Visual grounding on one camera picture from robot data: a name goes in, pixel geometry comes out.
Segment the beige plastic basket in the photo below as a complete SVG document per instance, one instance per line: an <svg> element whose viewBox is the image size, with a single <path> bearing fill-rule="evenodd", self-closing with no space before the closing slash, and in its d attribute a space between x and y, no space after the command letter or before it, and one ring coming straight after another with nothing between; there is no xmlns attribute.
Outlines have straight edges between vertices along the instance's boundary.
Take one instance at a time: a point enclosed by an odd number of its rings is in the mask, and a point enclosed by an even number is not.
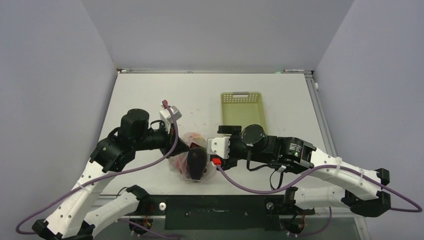
<svg viewBox="0 0 424 240"><path fill-rule="evenodd" d="M263 97L257 91L220 94L222 124L227 126L260 125L268 133Z"/></svg>

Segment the purple eggplant toy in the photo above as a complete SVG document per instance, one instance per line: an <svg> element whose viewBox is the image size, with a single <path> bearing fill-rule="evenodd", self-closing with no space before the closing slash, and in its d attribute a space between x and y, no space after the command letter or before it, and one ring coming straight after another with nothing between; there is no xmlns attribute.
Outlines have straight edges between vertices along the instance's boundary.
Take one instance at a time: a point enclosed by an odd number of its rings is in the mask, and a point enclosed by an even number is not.
<svg viewBox="0 0 424 240"><path fill-rule="evenodd" d="M187 154L187 171L192 180L200 180L207 167L208 155L204 148L194 147Z"/></svg>

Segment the clear zip top bag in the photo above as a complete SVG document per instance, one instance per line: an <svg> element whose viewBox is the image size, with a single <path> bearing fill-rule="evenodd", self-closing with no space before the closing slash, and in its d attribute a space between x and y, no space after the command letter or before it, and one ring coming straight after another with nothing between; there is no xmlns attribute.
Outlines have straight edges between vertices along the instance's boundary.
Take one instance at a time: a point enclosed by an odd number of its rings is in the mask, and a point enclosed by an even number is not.
<svg viewBox="0 0 424 240"><path fill-rule="evenodd" d="M199 183L212 180L216 168L207 153L207 141L197 132L184 134L182 141L189 150L168 159L170 170L179 173L184 181Z"/></svg>

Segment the red tomato toy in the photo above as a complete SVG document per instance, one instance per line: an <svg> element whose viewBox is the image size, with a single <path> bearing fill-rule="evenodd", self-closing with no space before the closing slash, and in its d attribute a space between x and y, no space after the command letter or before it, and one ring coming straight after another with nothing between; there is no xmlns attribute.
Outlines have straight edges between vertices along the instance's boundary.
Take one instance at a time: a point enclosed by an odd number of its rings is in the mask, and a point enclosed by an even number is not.
<svg viewBox="0 0 424 240"><path fill-rule="evenodd" d="M174 158L174 169L180 174L187 172L187 155L180 154Z"/></svg>

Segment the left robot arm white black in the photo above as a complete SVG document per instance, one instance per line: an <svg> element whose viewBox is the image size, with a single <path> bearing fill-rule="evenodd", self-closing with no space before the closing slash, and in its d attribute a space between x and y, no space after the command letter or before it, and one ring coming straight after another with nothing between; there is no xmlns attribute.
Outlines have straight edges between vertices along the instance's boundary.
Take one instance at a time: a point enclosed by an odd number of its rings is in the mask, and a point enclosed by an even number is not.
<svg viewBox="0 0 424 240"><path fill-rule="evenodd" d="M125 166L135 159L136 152L160 150L166 159L188 151L178 133L180 111L164 105L159 115L159 127L154 129L146 110L130 109L120 126L97 143L73 189L54 201L56 210L46 219L35 221L33 232L45 240L92 240L129 213L145 214L149 194L138 185L95 210L92 206L115 177L127 173Z"/></svg>

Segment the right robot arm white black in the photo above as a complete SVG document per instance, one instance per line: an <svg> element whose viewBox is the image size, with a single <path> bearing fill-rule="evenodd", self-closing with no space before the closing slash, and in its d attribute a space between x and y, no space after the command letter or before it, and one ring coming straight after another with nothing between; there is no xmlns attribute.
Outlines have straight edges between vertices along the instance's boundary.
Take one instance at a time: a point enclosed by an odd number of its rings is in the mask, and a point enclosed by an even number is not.
<svg viewBox="0 0 424 240"><path fill-rule="evenodd" d="M283 188L283 209L289 214L314 208L346 208L363 217L379 217L391 208L391 196L383 191L390 182L387 169L363 169L328 155L296 137L266 134L258 124L247 127L221 125L219 137L209 138L206 150L220 170L236 167L239 160L257 162L279 173L311 176L327 187Z"/></svg>

